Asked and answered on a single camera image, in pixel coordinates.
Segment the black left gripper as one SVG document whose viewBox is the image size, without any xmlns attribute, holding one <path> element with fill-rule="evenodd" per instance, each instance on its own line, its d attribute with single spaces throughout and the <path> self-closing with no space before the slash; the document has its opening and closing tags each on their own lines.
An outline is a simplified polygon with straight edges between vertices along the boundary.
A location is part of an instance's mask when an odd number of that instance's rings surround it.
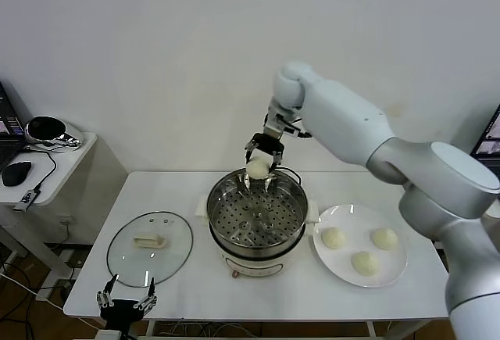
<svg viewBox="0 0 500 340">
<path fill-rule="evenodd" d="M 133 323 L 143 319 L 143 311 L 151 311 L 157 303 L 155 295 L 155 279 L 152 277 L 148 287 L 148 294 L 141 300 L 112 299 L 111 292 L 118 278 L 114 274 L 106 282 L 104 288 L 97 292 L 97 303 L 100 309 L 100 317 L 106 322 Z"/>
</svg>

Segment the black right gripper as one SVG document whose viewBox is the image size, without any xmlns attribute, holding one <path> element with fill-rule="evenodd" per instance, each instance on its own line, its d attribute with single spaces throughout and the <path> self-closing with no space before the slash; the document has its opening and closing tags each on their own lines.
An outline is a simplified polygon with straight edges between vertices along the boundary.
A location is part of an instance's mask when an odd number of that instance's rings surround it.
<svg viewBox="0 0 500 340">
<path fill-rule="evenodd" d="M 279 139 L 264 133 L 255 133 L 252 140 L 245 145 L 245 163 L 248 164 L 255 149 L 273 157 L 270 170 L 281 165 L 284 145 Z"/>
</svg>

